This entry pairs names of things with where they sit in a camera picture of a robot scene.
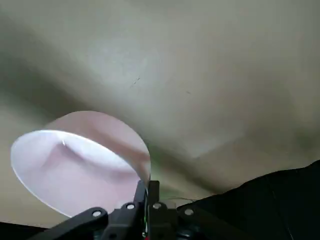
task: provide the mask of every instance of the black mechanical arm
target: black mechanical arm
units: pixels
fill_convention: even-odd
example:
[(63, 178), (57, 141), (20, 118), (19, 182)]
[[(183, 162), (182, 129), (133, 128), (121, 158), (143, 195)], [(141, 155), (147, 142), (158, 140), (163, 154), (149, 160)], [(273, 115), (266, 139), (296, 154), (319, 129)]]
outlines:
[(159, 189), (159, 181), (147, 190), (140, 181), (133, 201), (111, 214), (93, 207), (29, 240), (252, 240), (198, 207), (161, 202)]

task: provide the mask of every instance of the black fabric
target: black fabric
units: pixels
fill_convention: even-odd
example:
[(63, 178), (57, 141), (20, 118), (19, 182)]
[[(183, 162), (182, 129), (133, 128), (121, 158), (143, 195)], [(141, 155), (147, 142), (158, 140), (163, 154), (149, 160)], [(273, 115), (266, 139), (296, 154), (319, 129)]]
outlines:
[(270, 173), (191, 205), (257, 240), (320, 239), (320, 161)]

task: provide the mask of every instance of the screw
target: screw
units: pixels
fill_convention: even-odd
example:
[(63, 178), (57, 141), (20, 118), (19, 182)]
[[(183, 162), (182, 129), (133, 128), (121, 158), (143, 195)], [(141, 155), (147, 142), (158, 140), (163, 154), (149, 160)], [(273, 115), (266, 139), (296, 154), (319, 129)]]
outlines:
[(192, 214), (194, 214), (194, 211), (192, 209), (188, 208), (184, 211), (184, 214), (187, 216), (191, 216)]
[(94, 211), (94, 212), (92, 213), (92, 216), (94, 216), (94, 217), (96, 218), (96, 217), (99, 217), (101, 214), (102, 214), (101, 211)]
[(159, 208), (161, 208), (161, 203), (156, 202), (155, 204), (153, 204), (153, 208), (154, 208), (154, 209), (159, 209)]
[(132, 204), (132, 203), (129, 203), (127, 206), (126, 206), (126, 209), (128, 210), (131, 210), (131, 209), (134, 209), (135, 208), (135, 205)]

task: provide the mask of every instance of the silver screw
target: silver screw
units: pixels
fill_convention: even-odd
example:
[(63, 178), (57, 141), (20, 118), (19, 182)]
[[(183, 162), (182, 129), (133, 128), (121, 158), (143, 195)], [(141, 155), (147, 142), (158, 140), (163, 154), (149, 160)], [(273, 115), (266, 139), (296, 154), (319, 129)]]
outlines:
[(184, 211), (184, 214), (185, 214), (185, 215), (188, 215), (188, 216), (191, 216), (192, 214), (194, 214), (194, 211), (193, 211), (192, 209), (188, 208), (188, 209), (186, 209), (186, 210)]
[(126, 206), (126, 209), (128, 210), (131, 210), (131, 209), (134, 209), (135, 208), (135, 205), (132, 204), (132, 203), (129, 203), (127, 206)]
[(94, 217), (96, 218), (96, 217), (99, 217), (101, 214), (102, 214), (101, 211), (94, 211), (94, 212), (92, 213), (92, 216), (94, 216)]
[(153, 208), (159, 209), (159, 208), (161, 208), (161, 204), (159, 202), (156, 202), (155, 204), (153, 204)]

